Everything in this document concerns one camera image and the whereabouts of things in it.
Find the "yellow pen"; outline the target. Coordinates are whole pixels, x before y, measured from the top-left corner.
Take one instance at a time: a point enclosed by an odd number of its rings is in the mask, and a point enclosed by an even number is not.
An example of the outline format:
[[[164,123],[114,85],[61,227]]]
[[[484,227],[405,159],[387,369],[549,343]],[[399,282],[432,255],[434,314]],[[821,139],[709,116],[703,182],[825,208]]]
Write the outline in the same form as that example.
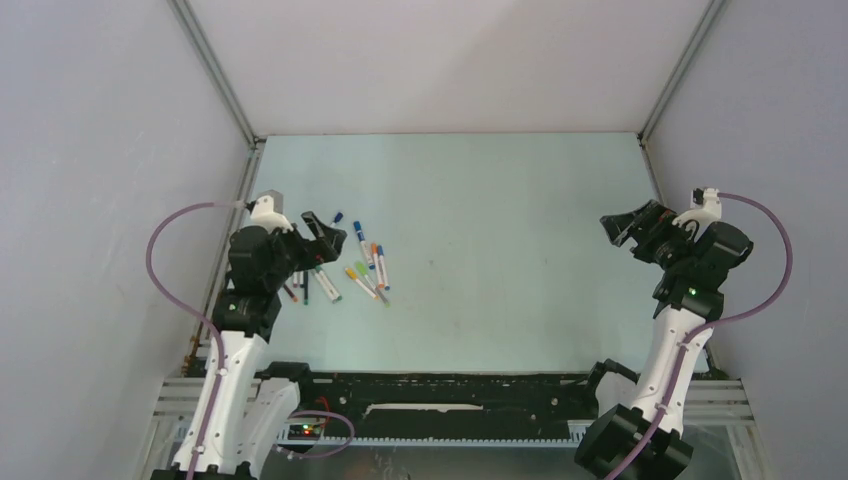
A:
[[[364,282],[360,279],[360,277],[359,277],[359,276],[358,276],[358,275],[354,272],[354,270],[353,270],[352,268],[350,268],[350,267],[345,267],[345,268],[344,268],[344,271],[345,271],[346,275],[347,275],[347,276],[348,276],[348,277],[349,277],[349,278],[350,278],[350,279],[351,279],[351,280],[352,280],[352,281],[353,281],[356,285],[358,285],[358,286],[359,286],[359,287],[360,287],[360,288],[361,288],[361,289],[362,289],[362,290],[363,290],[366,294],[368,294],[371,298],[373,298],[373,299],[375,299],[375,300],[378,300],[378,299],[379,299],[378,295],[377,295],[377,294],[376,294],[376,293],[375,293],[375,292],[374,292],[371,288],[369,288],[369,287],[368,287],[368,286],[367,286],[367,285],[366,285],[366,284],[365,284],[365,283],[364,283]]]

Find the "light green pen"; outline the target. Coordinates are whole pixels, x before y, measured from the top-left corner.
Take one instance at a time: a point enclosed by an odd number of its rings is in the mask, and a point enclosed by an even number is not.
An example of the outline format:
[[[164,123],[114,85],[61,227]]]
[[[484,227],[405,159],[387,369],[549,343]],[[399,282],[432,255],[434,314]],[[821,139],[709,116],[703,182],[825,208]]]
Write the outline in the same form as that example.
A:
[[[355,268],[359,273],[359,276],[364,279],[369,286],[369,288],[375,293],[375,295],[382,301],[385,307],[390,306],[389,300],[385,297],[385,295],[380,291],[378,285],[372,280],[370,275],[368,274],[368,268],[365,264],[360,261],[355,263]]]

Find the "large blue marker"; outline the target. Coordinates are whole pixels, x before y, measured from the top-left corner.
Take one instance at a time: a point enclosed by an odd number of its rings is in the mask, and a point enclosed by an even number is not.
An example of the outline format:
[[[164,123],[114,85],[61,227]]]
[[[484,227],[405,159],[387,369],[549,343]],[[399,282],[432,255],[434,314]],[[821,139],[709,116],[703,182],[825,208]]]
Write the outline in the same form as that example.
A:
[[[353,226],[354,226],[354,230],[355,230],[355,233],[356,233],[359,245],[360,245],[360,249],[362,251],[363,258],[364,258],[365,263],[367,265],[367,268],[370,269],[370,270],[374,270],[375,269],[375,263],[374,263],[374,259],[373,259],[373,255],[372,255],[372,249],[371,249],[370,244],[366,240],[361,222],[360,221],[354,221]]]

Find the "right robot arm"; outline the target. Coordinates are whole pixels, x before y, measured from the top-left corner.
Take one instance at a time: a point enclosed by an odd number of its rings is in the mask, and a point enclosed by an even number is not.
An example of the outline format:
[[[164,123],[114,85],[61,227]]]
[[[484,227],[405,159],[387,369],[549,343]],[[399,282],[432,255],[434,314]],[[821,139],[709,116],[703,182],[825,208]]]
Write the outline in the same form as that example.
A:
[[[658,265],[663,276],[653,293],[651,349],[638,378],[607,372],[581,392],[583,408],[598,419],[575,461],[598,479],[675,479],[691,461],[693,448],[682,438],[688,387],[712,335],[709,325],[723,314],[720,287],[753,248],[721,213],[720,200],[709,195],[681,214],[650,200],[600,219],[612,245],[634,240],[633,257]]]

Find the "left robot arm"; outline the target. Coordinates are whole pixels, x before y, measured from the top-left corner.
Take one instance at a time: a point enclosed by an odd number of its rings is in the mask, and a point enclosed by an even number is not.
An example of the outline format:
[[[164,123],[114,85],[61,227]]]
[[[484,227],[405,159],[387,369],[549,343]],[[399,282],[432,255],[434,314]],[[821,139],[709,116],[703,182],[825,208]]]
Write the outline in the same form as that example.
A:
[[[301,218],[310,239],[257,213],[230,236],[224,288],[212,315],[197,316],[214,342],[192,423],[171,465],[152,478],[257,479],[285,421],[314,408],[316,390],[301,380],[309,374],[305,363],[284,364],[248,401],[281,310],[280,290],[293,274],[336,261],[347,238],[311,211]]]

